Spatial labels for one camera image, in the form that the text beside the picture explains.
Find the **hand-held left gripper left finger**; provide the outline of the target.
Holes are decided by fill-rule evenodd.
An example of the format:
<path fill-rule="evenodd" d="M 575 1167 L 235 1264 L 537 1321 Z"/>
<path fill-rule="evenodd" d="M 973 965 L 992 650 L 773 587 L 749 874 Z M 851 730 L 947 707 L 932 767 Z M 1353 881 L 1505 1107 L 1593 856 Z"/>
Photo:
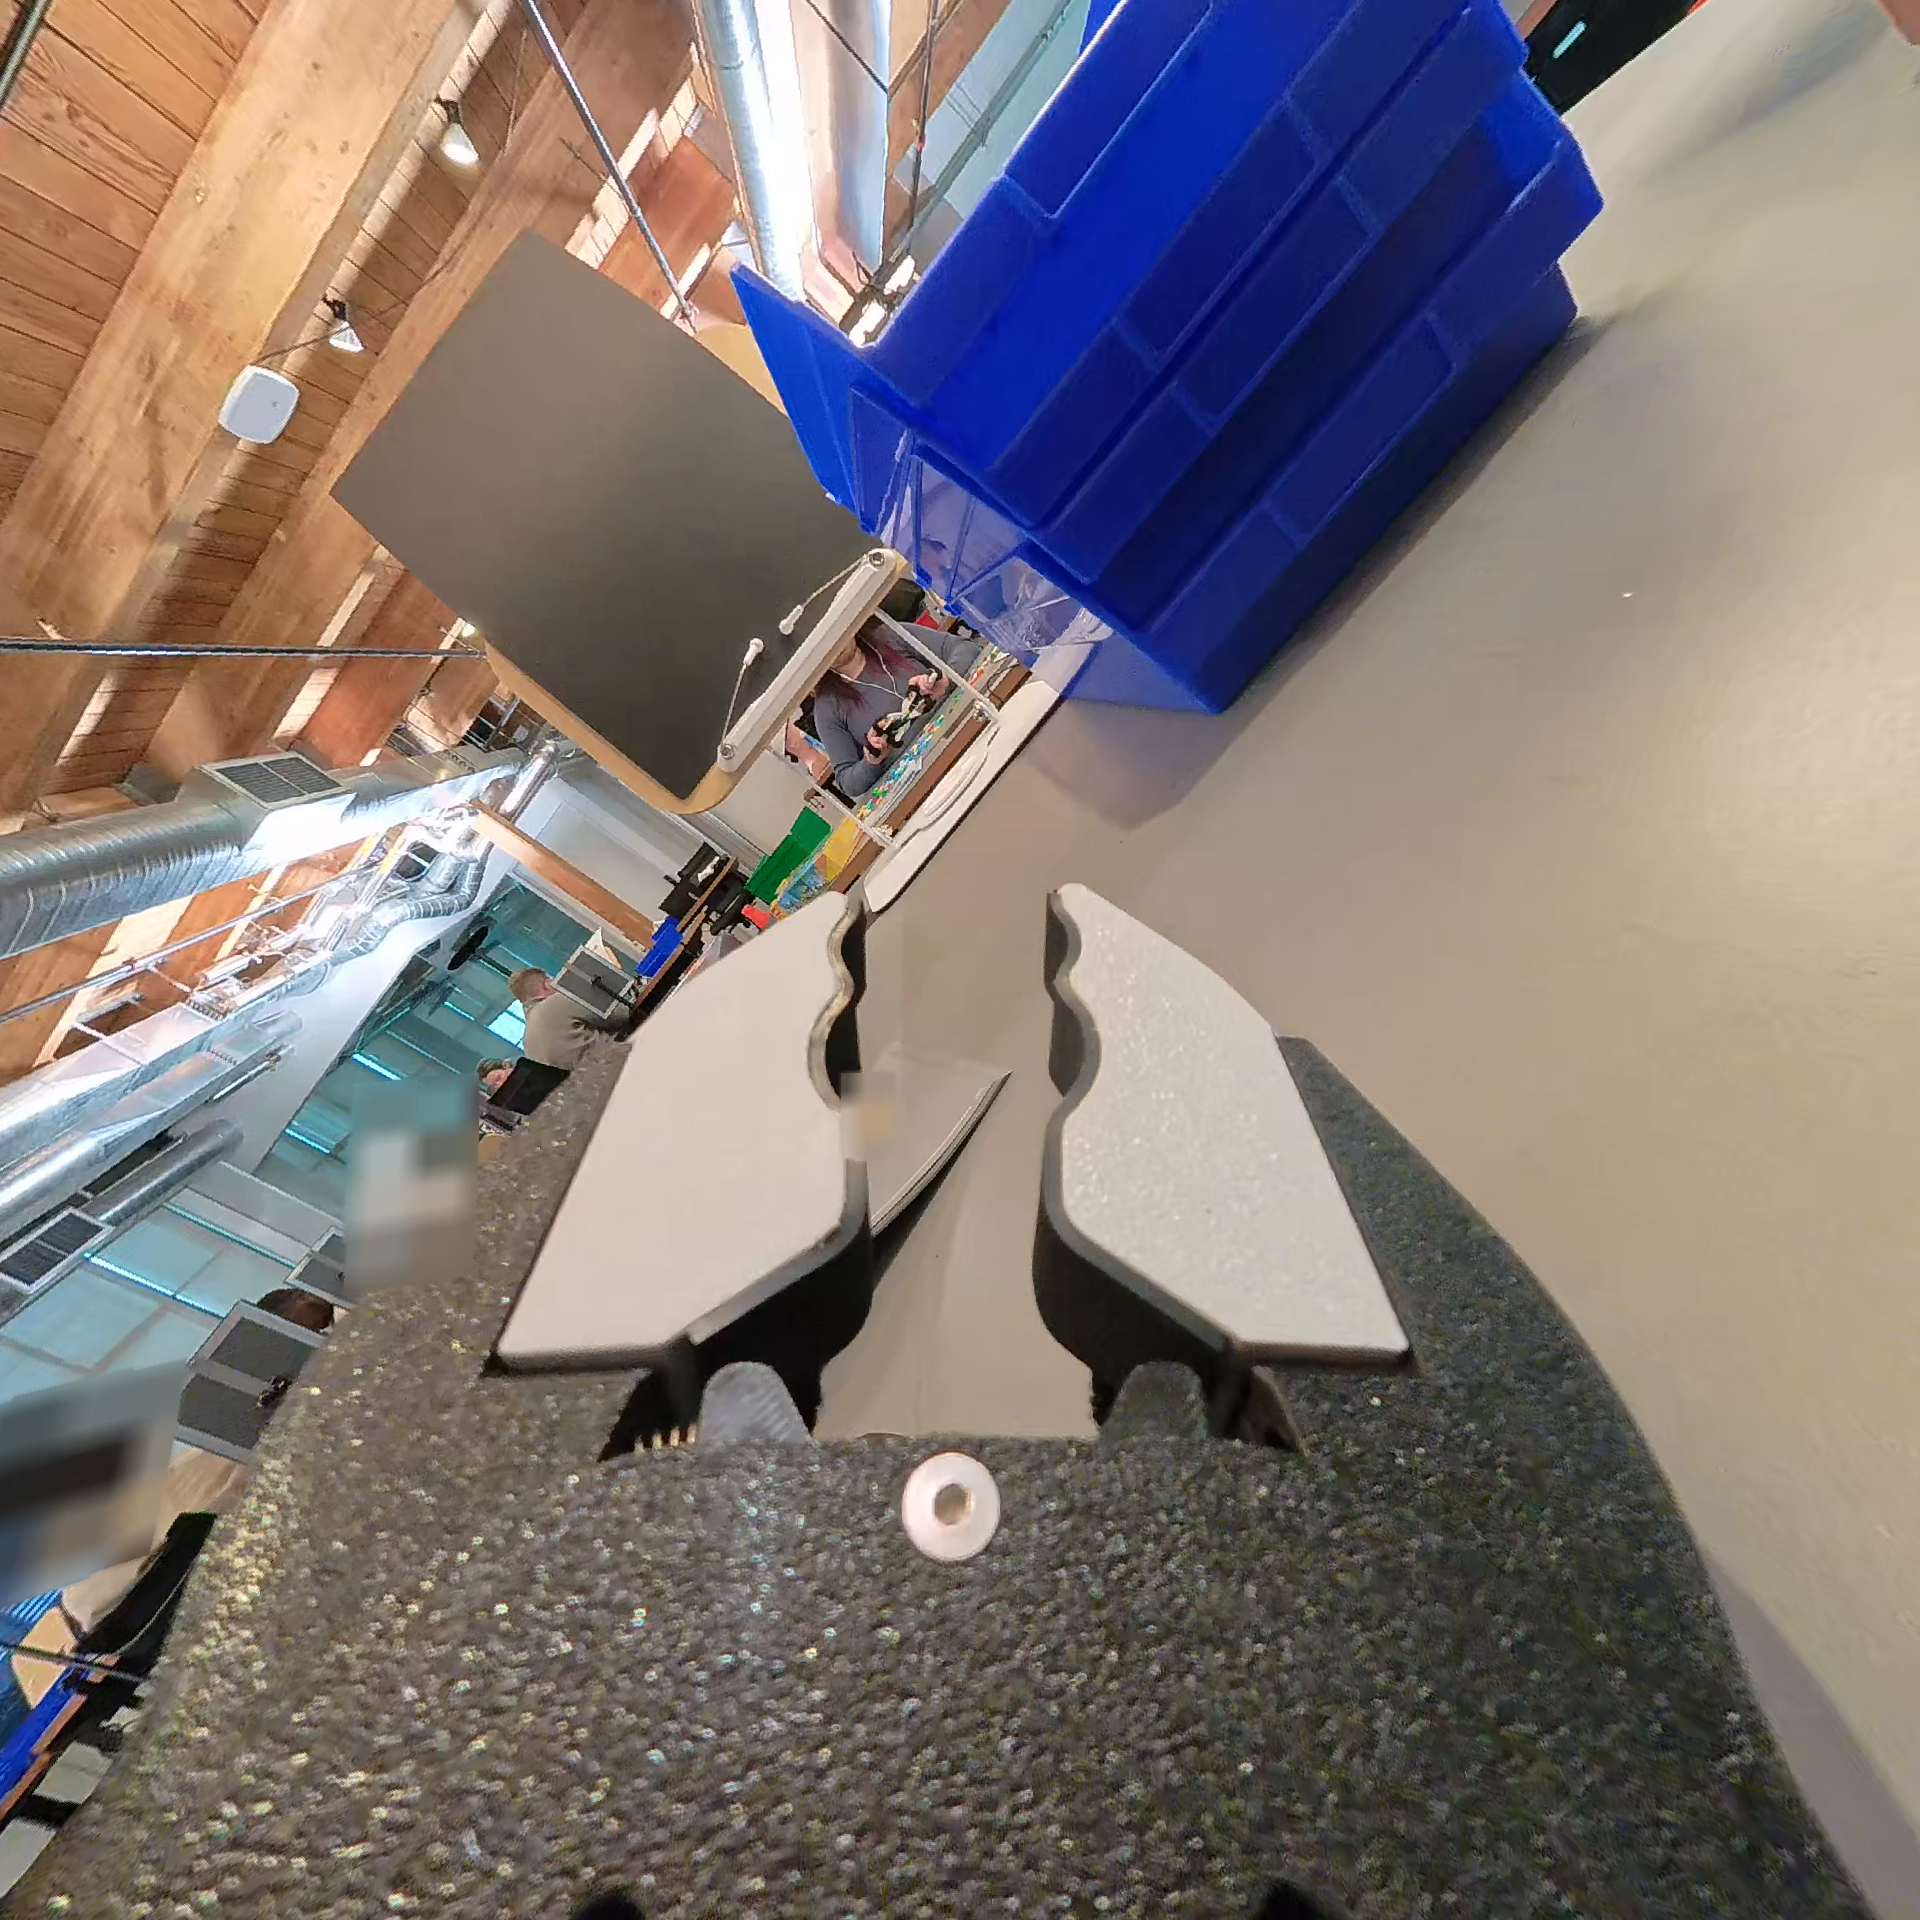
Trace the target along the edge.
<path fill-rule="evenodd" d="M 628 1432 L 652 1434 L 749 1365 L 811 1436 L 876 1292 L 864 983 L 866 906 L 827 895 L 640 1029 L 496 1337 L 503 1373 L 637 1373 Z"/>

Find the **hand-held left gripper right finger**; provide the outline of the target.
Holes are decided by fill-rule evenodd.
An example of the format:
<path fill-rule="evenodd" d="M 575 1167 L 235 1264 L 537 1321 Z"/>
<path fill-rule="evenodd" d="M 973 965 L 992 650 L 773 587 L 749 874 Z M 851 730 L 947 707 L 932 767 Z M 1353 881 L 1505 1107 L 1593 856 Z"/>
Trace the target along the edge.
<path fill-rule="evenodd" d="M 1048 897 L 1034 1288 L 1091 1420 L 1153 1368 L 1210 1426 L 1288 1426 L 1276 1371 L 1400 1376 L 1412 1343 L 1276 1027 L 1084 882 Z"/>

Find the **grey instruction booklet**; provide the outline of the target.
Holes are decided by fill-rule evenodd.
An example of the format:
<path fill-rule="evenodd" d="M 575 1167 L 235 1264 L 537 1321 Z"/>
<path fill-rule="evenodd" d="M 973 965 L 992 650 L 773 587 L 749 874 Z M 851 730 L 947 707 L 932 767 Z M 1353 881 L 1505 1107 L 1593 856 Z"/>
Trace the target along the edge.
<path fill-rule="evenodd" d="M 859 1144 L 871 1235 L 882 1237 L 935 1187 L 985 1120 L 1010 1072 L 889 1048 L 863 1077 Z"/>

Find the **green plastic bin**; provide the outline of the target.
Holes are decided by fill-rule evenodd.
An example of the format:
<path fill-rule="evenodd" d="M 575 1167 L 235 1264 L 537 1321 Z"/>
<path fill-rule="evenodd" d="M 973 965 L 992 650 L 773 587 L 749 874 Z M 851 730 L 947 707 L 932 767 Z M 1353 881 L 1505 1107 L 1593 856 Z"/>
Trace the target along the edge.
<path fill-rule="evenodd" d="M 832 835 L 832 820 L 816 808 L 803 805 L 784 839 L 754 867 L 748 879 L 749 899 L 771 906 L 787 882 L 805 868 Z"/>

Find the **air vent grille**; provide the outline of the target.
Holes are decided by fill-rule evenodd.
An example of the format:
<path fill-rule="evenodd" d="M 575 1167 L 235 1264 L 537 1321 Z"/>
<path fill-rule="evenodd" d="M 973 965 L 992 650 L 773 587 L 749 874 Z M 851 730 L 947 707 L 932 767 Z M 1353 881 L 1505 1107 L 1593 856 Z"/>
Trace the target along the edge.
<path fill-rule="evenodd" d="M 300 752 L 203 764 L 195 770 L 195 785 L 220 795 L 221 805 L 250 805 L 261 812 L 345 799 L 343 781 Z"/>

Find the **silver ceiling pipes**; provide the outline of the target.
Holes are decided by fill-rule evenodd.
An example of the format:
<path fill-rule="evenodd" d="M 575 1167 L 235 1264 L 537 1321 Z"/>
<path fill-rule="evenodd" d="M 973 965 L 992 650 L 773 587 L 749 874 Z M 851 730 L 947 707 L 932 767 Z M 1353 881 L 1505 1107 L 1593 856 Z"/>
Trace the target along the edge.
<path fill-rule="evenodd" d="M 127 1155 L 239 1088 L 300 1039 L 269 1007 L 228 1018 L 169 1009 L 2 1090 L 2 1227 L 59 1207 Z"/>

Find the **black divider panel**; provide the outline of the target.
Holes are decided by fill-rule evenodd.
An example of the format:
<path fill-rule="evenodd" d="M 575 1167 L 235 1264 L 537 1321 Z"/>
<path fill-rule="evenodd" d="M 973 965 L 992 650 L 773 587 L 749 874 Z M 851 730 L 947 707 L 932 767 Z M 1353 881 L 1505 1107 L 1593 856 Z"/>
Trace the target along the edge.
<path fill-rule="evenodd" d="M 475 627 L 506 683 L 679 816 L 749 772 L 714 764 L 749 642 L 876 549 L 768 397 L 531 232 L 331 499 Z"/>

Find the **steel tie rod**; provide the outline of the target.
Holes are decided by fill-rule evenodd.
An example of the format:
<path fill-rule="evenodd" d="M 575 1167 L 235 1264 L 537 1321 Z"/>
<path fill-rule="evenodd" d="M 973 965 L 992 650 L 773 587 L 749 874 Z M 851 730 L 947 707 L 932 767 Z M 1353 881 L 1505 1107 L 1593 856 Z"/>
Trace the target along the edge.
<path fill-rule="evenodd" d="M 642 240 L 642 248 L 648 250 L 649 259 L 657 264 L 657 271 L 664 279 L 669 317 L 674 323 L 679 323 L 687 333 L 695 333 L 698 331 L 698 321 L 693 316 L 690 303 L 687 300 L 687 295 L 681 291 L 681 277 L 674 272 L 672 264 L 667 260 L 665 250 L 660 248 L 660 243 L 657 239 L 657 232 L 652 229 L 648 216 L 642 212 L 642 208 L 636 200 L 634 185 L 628 181 L 628 169 L 621 163 L 620 153 L 615 151 L 611 137 L 604 132 L 599 119 L 595 116 L 576 72 L 575 72 L 571 63 L 567 60 L 567 55 L 562 53 L 561 37 L 553 33 L 553 27 L 552 27 L 546 15 L 541 12 L 539 2 L 520 2 L 520 12 L 525 16 L 525 23 L 533 29 L 533 37 L 535 37 L 546 64 L 552 67 L 552 72 L 561 80 L 561 85 L 567 93 L 567 100 L 571 103 L 575 113 L 579 114 L 579 119 L 584 123 L 584 131 L 587 132 L 597 157 L 604 163 L 604 171 L 605 171 L 608 181 L 612 184 L 612 189 L 618 195 L 620 205 L 624 205 L 632 227 L 636 229 L 636 233 Z"/>
<path fill-rule="evenodd" d="M 340 648 L 340 645 L 235 645 L 235 642 L 163 642 L 163 640 L 64 640 L 47 635 L 5 635 L 2 657 L 98 659 L 98 661 L 234 661 L 234 664 L 420 664 L 449 666 L 485 661 L 485 648 L 447 642 L 440 648 Z"/>

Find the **black device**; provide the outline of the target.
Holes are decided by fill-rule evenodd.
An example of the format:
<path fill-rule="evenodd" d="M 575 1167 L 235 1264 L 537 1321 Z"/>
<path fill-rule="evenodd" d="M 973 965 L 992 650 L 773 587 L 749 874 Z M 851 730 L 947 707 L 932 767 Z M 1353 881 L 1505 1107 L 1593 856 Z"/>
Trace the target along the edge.
<path fill-rule="evenodd" d="M 1698 2 L 1530 4 L 1528 76 L 1567 114 L 1697 9 Z"/>

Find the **white metal bracket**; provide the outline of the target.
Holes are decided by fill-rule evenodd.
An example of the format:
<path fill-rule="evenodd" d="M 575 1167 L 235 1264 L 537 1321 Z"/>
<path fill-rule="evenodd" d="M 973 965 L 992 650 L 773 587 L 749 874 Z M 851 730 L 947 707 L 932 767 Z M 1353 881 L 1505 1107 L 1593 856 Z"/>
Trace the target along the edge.
<path fill-rule="evenodd" d="M 876 547 L 794 605 L 773 639 L 749 642 L 714 754 L 719 772 L 740 778 L 749 770 L 906 573 L 906 556 Z"/>

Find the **large silver spiral duct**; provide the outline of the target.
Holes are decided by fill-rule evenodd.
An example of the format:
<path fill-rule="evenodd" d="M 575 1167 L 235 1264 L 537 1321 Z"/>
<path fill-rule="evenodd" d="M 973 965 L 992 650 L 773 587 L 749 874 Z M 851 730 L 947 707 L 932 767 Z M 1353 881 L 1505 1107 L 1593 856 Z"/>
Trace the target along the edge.
<path fill-rule="evenodd" d="M 173 800 L 7 832 L 2 956 L 17 959 L 153 908 L 201 897 L 402 829 L 451 857 L 479 851 L 481 805 L 513 809 L 584 752 L 549 738 L 528 754 L 451 751 L 335 772 L 343 800 L 261 812 L 221 805 L 191 776 Z"/>

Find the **corrugated silver duct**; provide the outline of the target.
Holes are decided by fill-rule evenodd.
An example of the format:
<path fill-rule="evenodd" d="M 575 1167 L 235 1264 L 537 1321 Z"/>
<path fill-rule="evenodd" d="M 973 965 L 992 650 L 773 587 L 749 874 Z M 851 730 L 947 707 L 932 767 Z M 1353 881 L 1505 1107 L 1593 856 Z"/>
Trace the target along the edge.
<path fill-rule="evenodd" d="M 816 251 L 801 63 L 789 2 L 693 2 L 757 272 L 805 300 Z"/>

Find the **smooth silver duct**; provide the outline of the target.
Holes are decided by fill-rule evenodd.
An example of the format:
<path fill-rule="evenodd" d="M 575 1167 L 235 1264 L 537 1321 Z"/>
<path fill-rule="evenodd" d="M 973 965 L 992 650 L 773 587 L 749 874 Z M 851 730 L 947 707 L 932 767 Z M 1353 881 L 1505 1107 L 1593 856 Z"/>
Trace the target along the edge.
<path fill-rule="evenodd" d="M 893 79 L 892 2 L 791 2 L 811 229 L 827 271 L 869 279 L 882 259 Z"/>

